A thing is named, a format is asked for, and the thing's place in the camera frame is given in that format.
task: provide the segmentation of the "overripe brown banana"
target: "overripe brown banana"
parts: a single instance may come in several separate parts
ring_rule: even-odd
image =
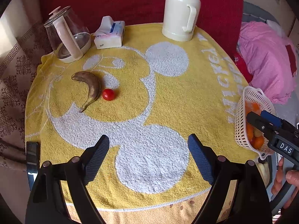
[[[79,71],[72,75],[72,79],[76,81],[85,82],[88,85],[88,98],[84,105],[80,108],[80,112],[83,112],[88,105],[96,101],[101,93],[101,87],[99,79],[88,71]]]

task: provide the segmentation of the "beige curtain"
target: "beige curtain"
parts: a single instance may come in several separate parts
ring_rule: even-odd
[[[25,106],[51,46],[38,0],[12,0],[0,18],[0,168],[26,171]]]

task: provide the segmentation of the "pink cloth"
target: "pink cloth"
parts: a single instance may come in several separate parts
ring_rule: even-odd
[[[289,38],[279,37],[265,23],[244,22],[241,25],[238,45],[248,72],[253,75],[250,85],[262,89],[276,104],[285,104],[296,87],[286,49],[289,44],[295,52]]]

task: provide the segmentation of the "red backdrop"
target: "red backdrop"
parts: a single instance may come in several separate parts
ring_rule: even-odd
[[[163,22],[165,0],[40,0],[44,21],[58,6],[74,12],[95,32],[103,16],[124,20],[126,25]],[[205,30],[232,57],[240,33],[243,0],[201,0],[197,26]]]

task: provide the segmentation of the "basket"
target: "basket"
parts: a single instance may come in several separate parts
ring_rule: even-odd
[[[236,109],[236,120],[235,120],[235,141],[239,146],[250,149],[251,151],[256,152],[261,160],[266,159],[267,156],[274,153],[273,150],[268,148],[268,140],[264,137],[264,144],[261,148],[254,149],[246,133],[246,115],[245,115],[245,100],[249,102],[258,103],[261,106],[261,111],[266,110],[269,113],[275,115],[275,109],[271,101],[265,96],[263,91],[260,88],[254,87],[245,87],[243,90],[243,95],[240,98],[237,109]]]

